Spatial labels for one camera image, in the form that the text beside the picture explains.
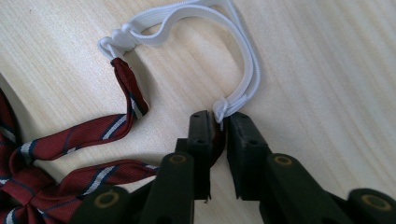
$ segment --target wood grain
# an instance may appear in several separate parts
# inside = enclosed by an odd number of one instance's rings
[[[23,139],[123,112],[122,92],[96,42],[137,12],[171,2],[2,1],[0,87]],[[354,188],[396,198],[394,1],[234,2],[264,70],[242,112],[271,149],[300,160],[342,198]],[[243,71],[230,34],[195,18],[178,22],[162,46],[139,46],[126,59],[149,113],[118,142],[36,163],[57,180],[121,158],[158,164],[186,137],[189,115],[231,93]],[[257,203],[234,198],[224,157],[212,176],[213,200],[196,203],[195,223],[261,223]]]

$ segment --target elastic neckband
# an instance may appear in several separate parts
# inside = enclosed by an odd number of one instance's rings
[[[211,7],[222,7],[228,14]],[[169,36],[172,26],[187,17],[201,17],[215,21],[233,35],[242,51],[245,61],[244,76],[235,91],[213,104],[216,122],[221,123],[225,117],[238,111],[259,88],[261,69],[256,53],[248,40],[238,14],[230,0],[190,0],[163,7],[154,7],[142,11],[122,25],[121,29],[113,31],[111,37],[99,40],[98,47],[108,59],[123,58],[126,51],[133,50],[136,45],[161,45]],[[154,25],[160,24],[160,29],[153,35],[143,35],[142,32]]]

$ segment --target tie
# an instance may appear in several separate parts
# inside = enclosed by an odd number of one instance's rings
[[[0,90],[0,221],[2,223],[65,223],[82,199],[102,185],[132,183],[156,174],[141,161],[122,160],[75,170],[60,183],[33,166],[34,160],[52,161],[83,147],[116,141],[149,107],[134,73],[120,58],[111,64],[125,94],[127,113],[105,116],[62,132],[20,144],[18,126]],[[21,205],[13,205],[14,198]]]

